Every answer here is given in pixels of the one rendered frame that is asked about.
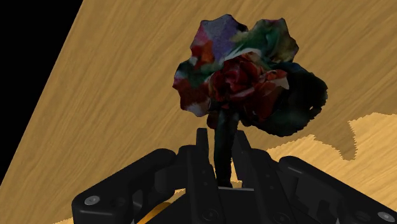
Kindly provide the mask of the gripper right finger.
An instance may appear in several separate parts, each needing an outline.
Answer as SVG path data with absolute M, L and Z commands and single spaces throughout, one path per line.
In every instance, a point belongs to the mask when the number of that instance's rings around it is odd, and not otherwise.
M 237 131 L 237 177 L 254 191 L 261 224 L 397 224 L 397 212 L 294 156 L 275 161 Z

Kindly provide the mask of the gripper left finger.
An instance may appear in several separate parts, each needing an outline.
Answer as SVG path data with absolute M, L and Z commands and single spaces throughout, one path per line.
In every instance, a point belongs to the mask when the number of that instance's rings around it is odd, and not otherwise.
M 225 224 L 209 163 L 207 130 L 177 152 L 160 148 L 79 193 L 71 203 L 74 224 L 138 224 L 153 208 L 184 188 L 187 224 Z

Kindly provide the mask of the multicoloured flower bouquet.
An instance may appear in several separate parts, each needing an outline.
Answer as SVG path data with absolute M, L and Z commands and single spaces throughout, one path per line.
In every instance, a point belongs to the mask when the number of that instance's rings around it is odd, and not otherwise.
M 326 104 L 326 83 L 294 62 L 298 49 L 283 18 L 261 19 L 252 28 L 229 14 L 200 23 L 190 58 L 178 65 L 173 87 L 181 109 L 205 116 L 214 131 L 219 186 L 231 186 L 239 124 L 291 136 Z

